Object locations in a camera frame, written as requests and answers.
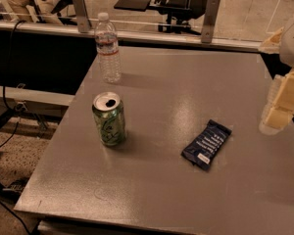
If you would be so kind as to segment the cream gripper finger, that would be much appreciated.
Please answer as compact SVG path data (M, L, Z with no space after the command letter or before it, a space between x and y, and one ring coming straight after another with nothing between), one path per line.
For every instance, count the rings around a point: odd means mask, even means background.
M278 54L280 49L282 32L283 32L283 27L278 29L269 38L263 41L260 44L258 50L261 53L265 53L265 54Z
M283 130L293 117L294 69L286 75L277 74L273 78L259 129L265 135L275 135Z

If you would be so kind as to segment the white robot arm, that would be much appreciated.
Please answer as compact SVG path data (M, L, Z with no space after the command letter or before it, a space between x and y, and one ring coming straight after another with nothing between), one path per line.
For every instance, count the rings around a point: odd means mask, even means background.
M286 75L277 74L273 78L259 124L262 133L275 135L294 117L294 14L258 50L264 54L277 54L279 60L291 68Z

